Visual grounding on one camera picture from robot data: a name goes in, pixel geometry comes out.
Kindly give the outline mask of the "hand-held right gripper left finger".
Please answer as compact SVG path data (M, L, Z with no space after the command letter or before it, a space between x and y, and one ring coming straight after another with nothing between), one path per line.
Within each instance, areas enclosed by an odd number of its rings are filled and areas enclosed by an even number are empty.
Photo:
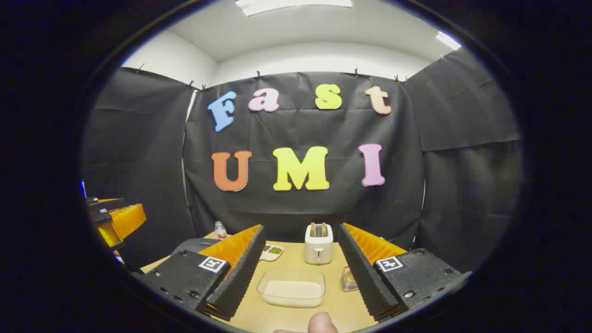
M139 281L182 308L229 321L245 297L265 244L264 226L255 225L207 248L179 247L140 274Z

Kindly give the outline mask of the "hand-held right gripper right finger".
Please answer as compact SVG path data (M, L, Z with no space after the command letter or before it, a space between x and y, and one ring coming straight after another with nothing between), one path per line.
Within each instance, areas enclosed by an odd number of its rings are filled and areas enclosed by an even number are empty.
M471 276L427 249L406 251L348 223L339 226L339 245L376 321L435 301Z

